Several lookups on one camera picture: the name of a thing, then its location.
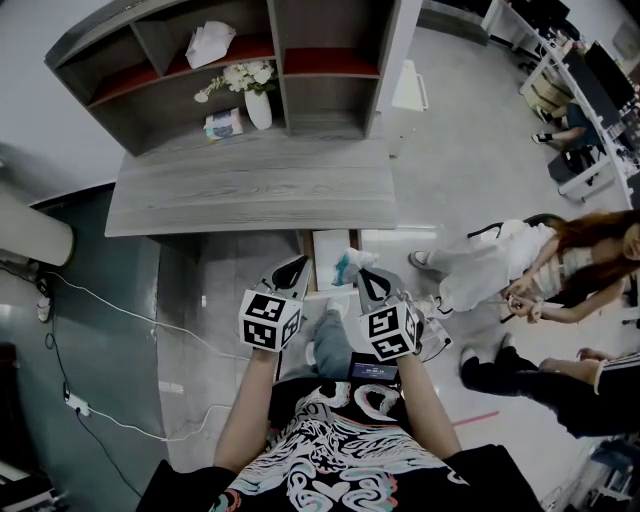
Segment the power strip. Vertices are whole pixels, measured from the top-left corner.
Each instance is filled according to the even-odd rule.
[[[89,411],[89,402],[85,402],[79,396],[76,396],[73,393],[71,393],[66,383],[64,384],[63,392],[64,392],[64,401],[74,411],[80,411],[80,414],[82,414],[83,416],[89,416],[89,414],[91,414],[91,411]]]

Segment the computer monitor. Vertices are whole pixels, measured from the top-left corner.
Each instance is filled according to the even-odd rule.
[[[633,86],[598,41],[593,43],[584,60],[618,110],[634,99]]]
[[[537,18],[536,28],[541,32],[560,26],[569,15],[569,8],[560,0],[531,0],[530,7]]]

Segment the sneaker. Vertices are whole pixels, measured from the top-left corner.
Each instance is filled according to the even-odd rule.
[[[498,351],[504,350],[508,347],[513,347],[513,334],[511,334],[510,332],[502,337],[502,341],[500,342],[500,348],[498,349]]]
[[[542,110],[542,107],[540,105],[536,105],[536,114],[538,114],[538,117],[545,123],[550,123],[553,120],[553,116]]]
[[[478,357],[478,355],[476,354],[476,351],[471,347],[462,349],[462,352],[460,353],[460,368],[462,368],[464,366],[464,363],[466,363],[469,359],[473,359],[474,357]]]
[[[547,144],[553,140],[550,133],[536,133],[531,138],[536,144]]]
[[[426,300],[414,300],[413,304],[425,318],[444,320],[453,314],[453,309],[443,308],[440,297],[429,295]]]
[[[43,324],[49,321],[49,315],[51,314],[51,299],[40,295],[38,300],[38,320]]]
[[[429,259],[429,253],[426,251],[416,251],[409,254],[409,263],[420,270],[428,270],[427,260]]]
[[[340,318],[344,319],[347,311],[349,311],[349,296],[344,295],[342,297],[329,299],[329,302],[327,302],[327,311],[337,311],[340,313]]]
[[[313,341],[310,341],[309,343],[307,343],[307,346],[304,349],[304,358],[306,359],[309,366],[313,366],[314,364],[316,364],[316,358],[313,355],[314,346],[315,344],[313,343]]]

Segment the wooden desk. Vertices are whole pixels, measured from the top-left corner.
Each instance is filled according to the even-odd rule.
[[[106,236],[266,229],[392,229],[396,205],[380,115],[369,139],[345,113],[210,144],[201,128],[126,155]],[[308,121],[310,129],[305,130]]]

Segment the desk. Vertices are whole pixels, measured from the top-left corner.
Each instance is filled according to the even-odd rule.
[[[536,67],[536,69],[529,75],[529,78],[525,81],[525,83],[520,88],[520,94],[524,94],[536,81],[536,79],[542,74],[542,71],[548,67],[550,64],[554,64],[556,70],[565,81],[574,98],[578,102],[578,104],[582,107],[585,115],[591,120],[593,126],[598,132],[598,136],[602,141],[602,145],[605,148],[606,156],[600,158],[598,162],[589,167],[589,169],[585,170],[583,173],[579,174],[575,178],[563,183],[558,186],[558,192],[562,196],[568,196],[570,192],[575,190],[578,186],[583,183],[586,183],[589,179],[593,178],[596,174],[603,171],[607,164],[611,164],[614,170],[614,179],[617,182],[620,190],[622,191],[622,195],[624,197],[625,205],[627,208],[632,209],[631,205],[631,189],[627,185],[627,179],[634,173],[632,172],[633,166],[627,163],[625,160],[620,158],[617,151],[617,144],[613,141],[613,139],[609,136],[607,130],[602,127],[602,124],[598,120],[598,115],[594,111],[593,107],[587,101],[586,96],[580,89],[575,78],[571,75],[569,71],[569,67],[564,63],[564,55],[559,49],[552,44],[550,41],[542,37],[538,31],[533,28],[529,23],[518,14],[513,7],[506,1],[500,0],[499,9],[496,13],[496,16],[493,20],[495,22],[498,19],[502,12],[509,12],[510,15],[518,22],[518,26],[520,28],[520,32],[515,35],[512,43],[514,45],[513,49],[516,50],[522,40],[527,36],[533,37],[536,42],[538,42],[542,48],[546,50],[546,55],[540,61],[540,64]]]
[[[106,236],[267,229],[393,229],[389,154],[380,115],[372,135],[338,135],[340,113],[303,120],[292,137],[276,123],[208,142],[201,128],[126,155]]]

